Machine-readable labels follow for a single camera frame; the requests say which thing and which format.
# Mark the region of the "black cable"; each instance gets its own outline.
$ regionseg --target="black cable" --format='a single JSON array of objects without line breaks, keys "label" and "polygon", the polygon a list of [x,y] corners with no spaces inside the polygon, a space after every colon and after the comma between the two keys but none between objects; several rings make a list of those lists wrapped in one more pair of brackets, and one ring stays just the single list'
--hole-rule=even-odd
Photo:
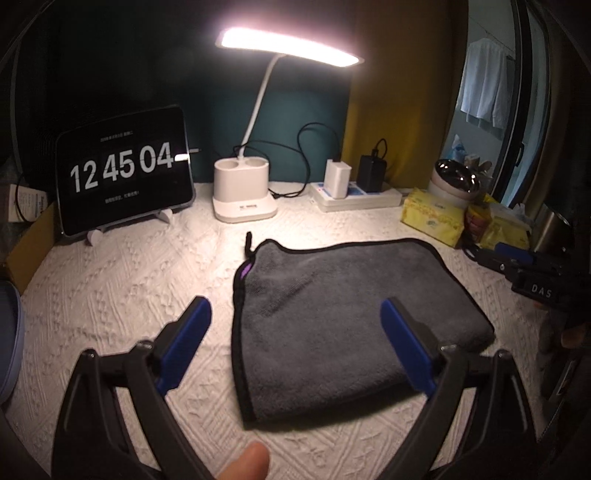
[{"label": "black cable", "polygon": [[384,154],[382,155],[382,160],[384,159],[384,157],[386,156],[386,153],[388,153],[388,142],[386,142],[385,138],[380,138],[378,140],[378,143],[375,144],[374,149],[372,150],[372,156],[376,156],[378,154],[378,149],[379,149],[379,145],[380,143],[384,144]]},{"label": "black cable", "polygon": [[20,217],[22,218],[22,221],[28,225],[32,225],[33,222],[30,220],[27,220],[25,218],[25,216],[22,214],[21,206],[18,203],[18,188],[21,185],[21,180],[22,180],[23,175],[24,175],[24,172],[21,173],[21,175],[19,176],[18,181],[17,181],[17,188],[14,190],[14,205],[17,207],[17,212],[20,215]]},{"label": "black cable", "polygon": [[309,122],[309,123],[305,124],[302,128],[300,128],[300,132],[302,130],[307,129],[308,127],[311,127],[312,125],[320,125],[321,127],[325,127],[332,132],[332,134],[335,136],[335,143],[336,143],[336,155],[333,160],[340,161],[340,155],[341,155],[341,152],[343,149],[342,149],[342,146],[341,146],[341,143],[339,140],[339,135],[337,134],[336,130],[334,128],[332,128],[330,125],[324,124],[322,122]]},{"label": "black cable", "polygon": [[307,129],[310,129],[310,127],[312,127],[313,125],[319,125],[321,127],[325,127],[328,130],[330,130],[333,135],[335,136],[335,143],[336,143],[336,154],[334,157],[335,161],[340,161],[340,156],[341,156],[341,144],[339,141],[339,136],[337,134],[337,132],[335,131],[335,129],[333,129],[330,125],[324,124],[322,122],[309,122],[305,125],[303,125],[299,130],[298,133],[295,137],[295,140],[297,142],[297,148],[291,147],[289,145],[285,145],[279,142],[273,142],[270,140],[249,140],[248,142],[246,142],[244,145],[237,145],[233,148],[233,152],[234,155],[237,154],[238,150],[240,150],[242,147],[246,147],[246,148],[250,148],[251,150],[254,150],[255,152],[258,152],[259,154],[261,154],[263,157],[265,157],[268,162],[269,162],[269,173],[270,173],[270,169],[271,169],[271,159],[269,158],[268,155],[266,155],[264,152],[262,152],[261,150],[258,150],[256,148],[254,148],[253,146],[251,146],[251,143],[262,143],[262,144],[266,144],[266,145],[274,145],[276,147],[281,147],[281,148],[285,148],[287,150],[291,150],[297,154],[299,154],[302,158],[302,160],[304,161],[304,167],[306,168],[306,178],[304,179],[304,184],[302,185],[302,188],[296,192],[289,192],[289,193],[278,193],[278,192],[274,192],[273,190],[269,189],[269,192],[271,192],[271,194],[273,195],[273,198],[277,199],[277,198],[295,198],[298,197],[299,195],[301,195],[304,190],[306,189],[306,187],[310,184],[310,176],[311,176],[311,168],[310,168],[310,161],[308,160],[308,158],[306,157],[306,154],[304,153],[304,150],[301,146],[301,135],[304,131],[306,131]]},{"label": "black cable", "polygon": [[274,145],[276,147],[286,148],[287,150],[291,150],[291,151],[301,155],[302,160],[304,161],[304,166],[306,168],[306,179],[304,180],[304,184],[303,184],[302,188],[296,192],[289,192],[289,193],[278,193],[278,192],[275,192],[275,191],[269,189],[269,192],[271,192],[271,194],[273,195],[273,198],[275,198],[275,199],[295,198],[295,197],[301,195],[302,192],[306,189],[306,187],[310,183],[310,175],[311,175],[310,162],[308,161],[308,159],[306,158],[306,155],[302,152],[302,150],[298,150],[297,148],[290,147],[289,145],[284,145],[282,143],[272,142],[269,140],[249,140],[244,145],[237,145],[234,147],[234,149],[233,149],[234,154],[236,154],[236,152],[238,150],[240,150],[242,147],[250,148],[251,150],[254,150],[256,152],[259,152],[260,154],[263,154],[263,156],[269,161],[269,169],[271,168],[271,160],[269,159],[269,156],[264,154],[261,150],[258,150],[256,148],[252,147],[250,145],[251,143],[263,143],[263,144],[267,144],[267,145]]}]

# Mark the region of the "finger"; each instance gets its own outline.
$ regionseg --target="finger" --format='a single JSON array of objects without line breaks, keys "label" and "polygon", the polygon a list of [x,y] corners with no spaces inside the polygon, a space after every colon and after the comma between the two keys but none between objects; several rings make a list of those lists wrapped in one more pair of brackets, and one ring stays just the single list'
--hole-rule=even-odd
[{"label": "finger", "polygon": [[264,480],[269,473],[270,460],[267,447],[261,442],[252,442],[217,480]]}]

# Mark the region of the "hanging clothes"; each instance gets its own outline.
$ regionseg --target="hanging clothes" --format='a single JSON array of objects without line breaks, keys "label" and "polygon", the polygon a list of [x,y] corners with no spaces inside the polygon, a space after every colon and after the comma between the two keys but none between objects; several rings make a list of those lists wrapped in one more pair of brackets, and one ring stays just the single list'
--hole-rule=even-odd
[{"label": "hanging clothes", "polygon": [[490,38],[468,45],[456,110],[504,129],[509,114],[507,56]]}]

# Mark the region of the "blue gripper pad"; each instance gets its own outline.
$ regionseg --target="blue gripper pad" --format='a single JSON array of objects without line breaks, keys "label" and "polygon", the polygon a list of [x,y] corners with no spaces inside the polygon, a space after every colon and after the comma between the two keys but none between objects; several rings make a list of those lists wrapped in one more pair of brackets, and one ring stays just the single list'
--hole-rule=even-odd
[{"label": "blue gripper pad", "polygon": [[195,297],[176,322],[167,323],[154,341],[156,390],[165,396],[183,379],[212,323],[212,305]]},{"label": "blue gripper pad", "polygon": [[499,242],[495,245],[495,252],[505,257],[514,258],[522,265],[533,265],[534,263],[534,257],[527,250],[512,245]]},{"label": "blue gripper pad", "polygon": [[434,367],[440,357],[437,338],[426,325],[413,320],[395,298],[384,300],[380,317],[409,383],[430,398],[437,388],[434,379]]}]

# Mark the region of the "white charger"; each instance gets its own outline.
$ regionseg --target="white charger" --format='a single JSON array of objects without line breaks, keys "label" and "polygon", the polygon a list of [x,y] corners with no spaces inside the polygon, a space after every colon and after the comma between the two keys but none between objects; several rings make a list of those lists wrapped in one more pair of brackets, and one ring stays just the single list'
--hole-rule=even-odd
[{"label": "white charger", "polygon": [[334,199],[344,199],[349,190],[351,166],[340,160],[327,160],[324,171],[324,189]]}]

